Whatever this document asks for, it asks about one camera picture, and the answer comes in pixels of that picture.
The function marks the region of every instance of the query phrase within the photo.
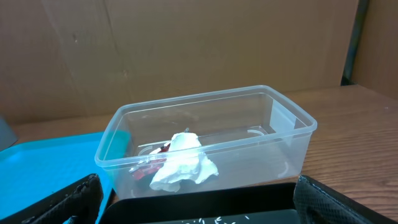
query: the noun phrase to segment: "gray object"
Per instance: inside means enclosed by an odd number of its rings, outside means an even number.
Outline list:
[[[6,121],[0,117],[0,151],[7,149],[17,141],[17,136],[8,126]]]

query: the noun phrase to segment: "wood grain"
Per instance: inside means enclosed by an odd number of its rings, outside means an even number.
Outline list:
[[[398,100],[398,1],[369,1],[353,81]]]
[[[285,95],[318,121],[302,173],[398,221],[398,101],[361,86]],[[64,119],[13,128],[21,143],[102,131],[109,119]]]

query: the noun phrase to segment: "red object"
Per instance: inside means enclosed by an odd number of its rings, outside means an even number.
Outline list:
[[[170,148],[170,143],[167,146],[160,147],[160,152],[159,153],[168,152],[169,148]],[[147,166],[142,166],[138,170],[134,171],[132,173],[132,176],[136,180],[141,180],[146,175],[153,174],[153,173],[157,172],[160,168],[163,167],[163,164],[155,164],[155,163],[165,162],[165,161],[166,161],[166,159],[156,159],[154,161],[150,161]]]

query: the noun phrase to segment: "clear plastic container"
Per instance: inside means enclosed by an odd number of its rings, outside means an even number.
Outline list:
[[[186,128],[202,147],[149,154]],[[110,121],[95,162],[120,199],[182,194],[258,184],[298,175],[317,122],[268,86],[181,96],[122,106]],[[153,175],[132,170],[206,154],[218,168],[200,184],[183,180],[178,192],[152,190]]]

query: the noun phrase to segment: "blue tray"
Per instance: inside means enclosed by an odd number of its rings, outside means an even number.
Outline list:
[[[104,192],[101,217],[112,191],[108,176],[94,161],[102,135],[33,141],[0,152],[0,219],[92,173],[99,175]]]

